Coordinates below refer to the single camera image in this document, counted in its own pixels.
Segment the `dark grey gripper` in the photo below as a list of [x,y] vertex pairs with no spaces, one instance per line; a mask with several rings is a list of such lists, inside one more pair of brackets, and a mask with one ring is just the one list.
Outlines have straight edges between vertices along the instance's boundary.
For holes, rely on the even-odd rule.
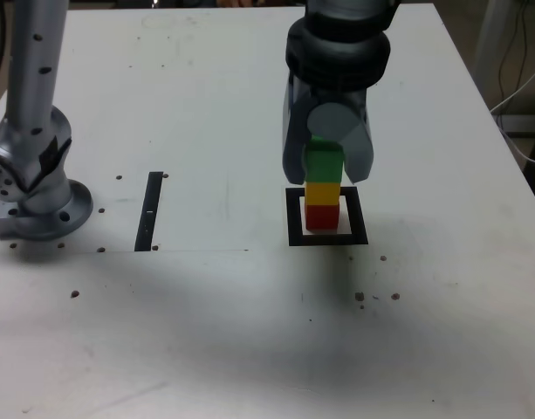
[[[319,103],[339,103],[324,103],[314,108],[314,98]],[[310,86],[293,76],[287,83],[283,109],[282,166],[290,184],[301,185],[305,181],[304,152],[312,134],[340,145],[350,182],[363,182],[369,177],[374,147],[365,90],[338,93]]]

